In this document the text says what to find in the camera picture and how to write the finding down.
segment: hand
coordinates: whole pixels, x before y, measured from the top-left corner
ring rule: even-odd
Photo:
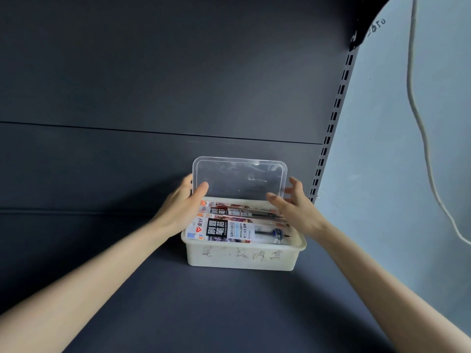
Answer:
[[[196,217],[201,199],[206,195],[209,185],[201,183],[190,196],[193,175],[186,176],[173,193],[169,194],[162,207],[152,219],[160,225],[165,235],[171,237],[184,230]]]
[[[276,194],[267,193],[267,200],[278,208],[294,229],[316,239],[330,223],[304,195],[302,183],[294,177],[290,177],[290,183],[293,186],[286,188],[285,193],[290,194],[291,198],[283,199]]]

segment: forearm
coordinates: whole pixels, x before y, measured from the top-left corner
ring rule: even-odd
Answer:
[[[62,352],[167,238],[158,223],[123,238],[0,316],[1,352]]]
[[[324,247],[401,353],[471,352],[471,339],[386,272],[344,233],[329,226]]]

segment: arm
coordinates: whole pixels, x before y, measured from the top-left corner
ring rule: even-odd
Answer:
[[[191,175],[147,225],[0,316],[0,352],[62,352],[113,293],[198,212],[208,184]]]
[[[290,199],[268,193],[268,201],[327,251],[399,352],[471,352],[465,333],[330,224],[303,194],[301,182],[290,182]]]

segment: black label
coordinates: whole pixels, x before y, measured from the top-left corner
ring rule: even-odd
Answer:
[[[224,219],[208,219],[208,228],[206,235],[212,237],[227,237],[227,220]]]
[[[228,211],[227,211],[227,208],[211,207],[211,214],[226,215],[226,214],[228,214]]]

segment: person's left arm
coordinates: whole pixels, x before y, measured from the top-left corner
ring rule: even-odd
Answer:
[[[208,184],[190,196],[192,176],[150,223],[0,316],[0,352],[62,352],[127,278],[194,219]]]

